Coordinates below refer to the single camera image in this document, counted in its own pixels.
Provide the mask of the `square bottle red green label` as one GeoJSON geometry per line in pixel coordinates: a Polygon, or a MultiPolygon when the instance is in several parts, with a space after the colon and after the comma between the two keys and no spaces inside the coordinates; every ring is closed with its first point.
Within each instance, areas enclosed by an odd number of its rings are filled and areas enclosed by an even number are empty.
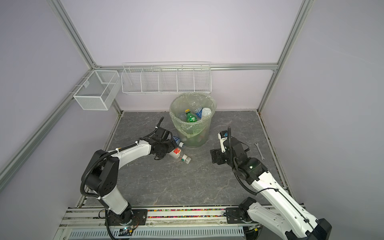
{"type": "Polygon", "coordinates": [[[185,164],[189,164],[191,162],[191,160],[192,160],[180,148],[175,148],[174,150],[169,152],[168,155],[173,157],[173,158],[175,158],[175,159],[178,159],[179,161],[181,161],[181,162],[183,162],[185,164]]]}

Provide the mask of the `clear bottle blue label white cap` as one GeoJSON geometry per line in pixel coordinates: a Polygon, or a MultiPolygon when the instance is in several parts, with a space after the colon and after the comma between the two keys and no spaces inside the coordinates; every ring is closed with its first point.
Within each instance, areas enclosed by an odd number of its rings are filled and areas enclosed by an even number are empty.
{"type": "Polygon", "coordinates": [[[178,148],[182,148],[184,146],[184,143],[181,141],[180,138],[173,136],[173,140],[177,144],[178,148]]]}

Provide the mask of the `small green plastic bottle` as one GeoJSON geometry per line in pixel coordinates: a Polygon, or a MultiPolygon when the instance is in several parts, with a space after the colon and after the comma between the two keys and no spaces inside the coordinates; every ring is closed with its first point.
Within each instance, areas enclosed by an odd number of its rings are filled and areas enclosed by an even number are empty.
{"type": "Polygon", "coordinates": [[[185,116],[188,123],[195,123],[199,120],[189,109],[185,110],[185,116]]]}

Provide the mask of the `clear bottle red cap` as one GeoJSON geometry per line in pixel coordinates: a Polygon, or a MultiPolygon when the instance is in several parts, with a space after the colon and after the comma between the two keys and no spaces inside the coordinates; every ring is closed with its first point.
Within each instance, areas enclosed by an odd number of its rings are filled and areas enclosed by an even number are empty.
{"type": "Polygon", "coordinates": [[[210,108],[202,109],[202,119],[208,118],[212,114],[212,110],[210,108]]]}

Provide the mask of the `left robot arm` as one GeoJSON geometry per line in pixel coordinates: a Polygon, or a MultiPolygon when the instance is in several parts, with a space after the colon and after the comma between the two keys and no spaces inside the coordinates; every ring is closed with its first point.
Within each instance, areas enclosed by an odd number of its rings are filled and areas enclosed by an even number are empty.
{"type": "Polygon", "coordinates": [[[118,225],[128,225],[134,218],[131,204],[120,193],[117,182],[121,167],[141,157],[154,155],[162,160],[177,147],[172,132],[161,127],[131,145],[112,151],[96,151],[82,177],[80,192],[96,198],[106,209],[106,218],[113,217],[118,225]]]}

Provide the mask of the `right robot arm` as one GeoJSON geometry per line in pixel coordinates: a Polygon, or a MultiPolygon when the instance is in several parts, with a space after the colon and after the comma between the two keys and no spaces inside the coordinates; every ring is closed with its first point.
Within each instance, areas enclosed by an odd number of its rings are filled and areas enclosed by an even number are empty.
{"type": "Polygon", "coordinates": [[[257,158],[247,155],[242,142],[235,138],[221,140],[218,149],[210,151],[212,162],[227,164],[241,186],[253,195],[261,194],[277,210],[268,210],[253,198],[240,205],[241,218],[246,222],[257,222],[283,240],[327,240],[332,231],[326,219],[318,219],[298,204],[268,168],[257,158]]]}

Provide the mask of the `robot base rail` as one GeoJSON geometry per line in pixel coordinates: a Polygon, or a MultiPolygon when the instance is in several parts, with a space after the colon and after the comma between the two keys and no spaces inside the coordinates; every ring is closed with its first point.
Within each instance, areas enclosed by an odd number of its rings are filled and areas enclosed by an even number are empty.
{"type": "Polygon", "coordinates": [[[69,208],[56,240],[257,240],[267,225],[241,220],[236,206],[139,207],[126,225],[102,208],[69,208]]]}

